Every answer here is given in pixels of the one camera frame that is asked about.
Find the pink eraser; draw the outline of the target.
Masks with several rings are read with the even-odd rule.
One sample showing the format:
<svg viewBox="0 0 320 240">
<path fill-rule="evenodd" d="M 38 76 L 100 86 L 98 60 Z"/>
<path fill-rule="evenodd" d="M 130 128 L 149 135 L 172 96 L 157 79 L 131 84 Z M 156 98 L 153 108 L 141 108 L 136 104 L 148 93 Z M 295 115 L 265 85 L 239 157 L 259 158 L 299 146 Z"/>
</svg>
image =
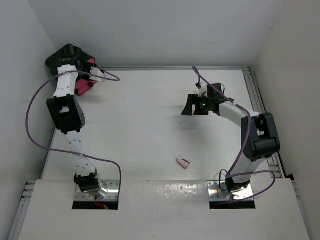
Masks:
<svg viewBox="0 0 320 240">
<path fill-rule="evenodd" d="M 176 162 L 177 164 L 182 167 L 184 170 L 186 170 L 189 165 L 190 165 L 190 161 L 186 160 L 185 158 L 183 158 L 181 155 L 179 155 L 177 158 L 176 158 Z"/>
</svg>

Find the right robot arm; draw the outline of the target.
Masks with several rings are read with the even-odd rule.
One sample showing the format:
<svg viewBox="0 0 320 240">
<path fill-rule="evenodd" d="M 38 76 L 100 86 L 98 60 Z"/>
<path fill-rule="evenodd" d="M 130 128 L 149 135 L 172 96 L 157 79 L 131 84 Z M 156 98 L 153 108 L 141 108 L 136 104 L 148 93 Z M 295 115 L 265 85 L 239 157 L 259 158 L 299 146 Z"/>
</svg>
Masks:
<svg viewBox="0 0 320 240">
<path fill-rule="evenodd" d="M 258 167 L 280 151 L 281 143 L 274 120 L 269 113 L 249 111 L 233 99 L 222 96 L 222 84 L 197 83 L 189 94 L 183 116 L 207 116 L 210 112 L 236 124 L 241 131 L 241 149 L 225 175 L 224 190 L 229 193 L 246 188 Z"/>
</svg>

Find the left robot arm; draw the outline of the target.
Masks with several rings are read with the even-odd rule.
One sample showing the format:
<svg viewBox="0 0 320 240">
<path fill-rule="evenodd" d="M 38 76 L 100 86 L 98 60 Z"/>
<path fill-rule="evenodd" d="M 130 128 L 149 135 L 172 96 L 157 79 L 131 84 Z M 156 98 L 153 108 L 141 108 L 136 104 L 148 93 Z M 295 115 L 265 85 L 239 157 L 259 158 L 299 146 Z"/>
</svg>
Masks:
<svg viewBox="0 0 320 240">
<path fill-rule="evenodd" d="M 101 185 L 98 171 L 90 159 L 84 156 L 84 143 L 81 136 L 86 118 L 75 97 L 76 82 L 81 75 L 93 66 L 95 59 L 79 47 L 66 44 L 46 61 L 45 65 L 53 75 L 59 75 L 52 98 L 46 101 L 51 118 L 57 130 L 66 137 L 77 167 L 74 182 L 83 193 L 95 196 Z"/>
</svg>

